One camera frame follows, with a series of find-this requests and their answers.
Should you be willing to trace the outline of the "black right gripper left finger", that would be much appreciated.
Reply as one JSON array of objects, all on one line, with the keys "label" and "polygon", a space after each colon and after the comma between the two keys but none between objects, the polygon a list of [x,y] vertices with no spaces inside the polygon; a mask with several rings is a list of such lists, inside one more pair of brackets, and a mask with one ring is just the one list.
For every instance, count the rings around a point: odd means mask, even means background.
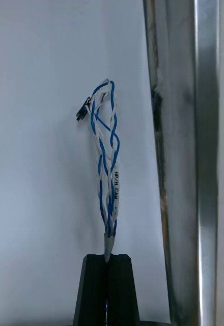
[{"label": "black right gripper left finger", "polygon": [[103,255],[82,262],[73,325],[105,325],[107,269]]}]

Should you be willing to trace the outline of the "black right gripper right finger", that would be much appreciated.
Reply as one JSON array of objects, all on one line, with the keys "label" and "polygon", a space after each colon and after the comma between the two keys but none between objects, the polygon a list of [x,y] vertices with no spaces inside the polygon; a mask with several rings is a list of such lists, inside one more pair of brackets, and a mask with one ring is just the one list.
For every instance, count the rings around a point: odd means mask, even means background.
[{"label": "black right gripper right finger", "polygon": [[107,269],[108,325],[140,325],[131,259],[111,255]]}]

